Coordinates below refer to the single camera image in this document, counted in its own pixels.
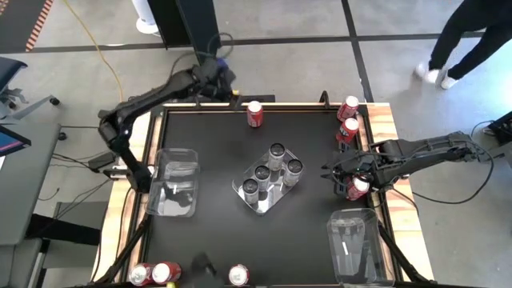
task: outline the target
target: person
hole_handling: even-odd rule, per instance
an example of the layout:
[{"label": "person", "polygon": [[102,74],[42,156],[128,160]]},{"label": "person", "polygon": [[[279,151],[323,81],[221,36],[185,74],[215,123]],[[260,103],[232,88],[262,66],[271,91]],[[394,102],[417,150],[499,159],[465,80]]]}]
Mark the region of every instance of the person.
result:
[{"label": "person", "polygon": [[416,75],[425,82],[436,83],[462,35],[484,28],[480,42],[443,75],[441,88],[451,88],[512,38],[512,0],[464,0],[442,30],[430,60],[416,66]]}]

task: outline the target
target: shoe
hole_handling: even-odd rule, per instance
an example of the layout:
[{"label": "shoe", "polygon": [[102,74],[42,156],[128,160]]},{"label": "shoe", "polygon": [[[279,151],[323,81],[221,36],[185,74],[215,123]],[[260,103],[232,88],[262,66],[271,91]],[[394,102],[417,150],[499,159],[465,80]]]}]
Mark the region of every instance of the shoe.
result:
[{"label": "shoe", "polygon": [[441,81],[441,88],[443,88],[444,90],[448,90],[457,82],[458,80],[453,79],[452,77],[448,76],[448,73],[446,73],[445,77]]},{"label": "shoe", "polygon": [[435,81],[438,79],[439,75],[439,69],[432,69],[429,70],[428,63],[421,62],[416,66],[416,69],[414,69],[414,72],[418,77],[423,79],[423,81],[435,84]]}]

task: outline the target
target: monitor screen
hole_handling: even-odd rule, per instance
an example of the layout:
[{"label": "monitor screen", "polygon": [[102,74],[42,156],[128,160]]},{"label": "monitor screen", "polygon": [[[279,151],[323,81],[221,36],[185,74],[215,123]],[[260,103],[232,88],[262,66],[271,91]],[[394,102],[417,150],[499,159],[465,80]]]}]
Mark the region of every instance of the monitor screen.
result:
[{"label": "monitor screen", "polygon": [[30,146],[30,140],[0,126],[0,157]]}]

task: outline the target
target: clear plastic tray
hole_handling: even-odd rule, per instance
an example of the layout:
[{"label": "clear plastic tray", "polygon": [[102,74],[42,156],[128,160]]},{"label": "clear plastic tray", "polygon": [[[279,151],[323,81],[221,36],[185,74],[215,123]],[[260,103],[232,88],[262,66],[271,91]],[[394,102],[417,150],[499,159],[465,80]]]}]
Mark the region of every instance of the clear plastic tray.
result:
[{"label": "clear plastic tray", "polygon": [[157,152],[146,213],[190,217],[198,196],[198,154],[188,149]]},{"label": "clear plastic tray", "polygon": [[256,212],[256,214],[264,215],[279,200],[281,200],[282,197],[286,195],[286,193],[290,192],[290,190],[292,190],[295,186],[300,185],[300,178],[302,178],[304,176],[304,173],[306,172],[306,166],[304,165],[304,163],[302,164],[302,172],[299,176],[299,181],[297,182],[297,184],[295,184],[294,186],[286,186],[282,182],[286,170],[286,165],[292,159],[298,158],[295,157],[295,155],[293,155],[288,149],[286,149],[281,169],[277,171],[270,171],[270,180],[268,186],[265,191],[260,191],[258,193],[258,201],[255,204],[249,204],[246,201],[246,197],[242,189],[242,184],[245,180],[249,178],[256,179],[256,176],[254,176],[254,170],[256,169],[256,167],[261,165],[268,166],[268,152],[266,152],[259,160],[257,160],[253,165],[251,165],[244,173],[237,175],[237,177],[233,179],[233,190],[244,201],[245,204],[247,204],[252,210],[254,210],[254,212]]},{"label": "clear plastic tray", "polygon": [[344,287],[391,287],[372,209],[335,211],[327,223],[336,280]]}]

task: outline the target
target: yellow cable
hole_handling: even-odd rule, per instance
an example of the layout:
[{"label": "yellow cable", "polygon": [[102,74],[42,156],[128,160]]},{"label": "yellow cable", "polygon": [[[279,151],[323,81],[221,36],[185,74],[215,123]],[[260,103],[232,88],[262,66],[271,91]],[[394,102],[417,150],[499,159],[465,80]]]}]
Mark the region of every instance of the yellow cable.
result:
[{"label": "yellow cable", "polygon": [[105,57],[103,57],[102,51],[99,49],[99,46],[96,43],[96,41],[94,40],[93,35],[87,29],[86,24],[84,24],[83,21],[80,19],[80,17],[74,12],[73,8],[68,3],[68,1],[67,0],[63,0],[63,1],[66,4],[66,6],[68,7],[68,9],[70,10],[70,12],[74,15],[74,17],[80,22],[83,29],[87,32],[87,35],[89,35],[90,40],[94,43],[94,46],[96,47],[96,50],[98,51],[99,56],[102,58],[102,61],[105,63],[105,65],[107,65],[109,67],[110,71],[112,72],[112,75],[115,77],[115,81],[118,83],[118,88],[119,88],[119,101],[122,102],[124,97],[123,97],[123,93],[122,93],[121,82],[119,81],[119,77],[115,73],[114,68],[112,68],[112,66],[108,63],[108,61],[105,59]]}]

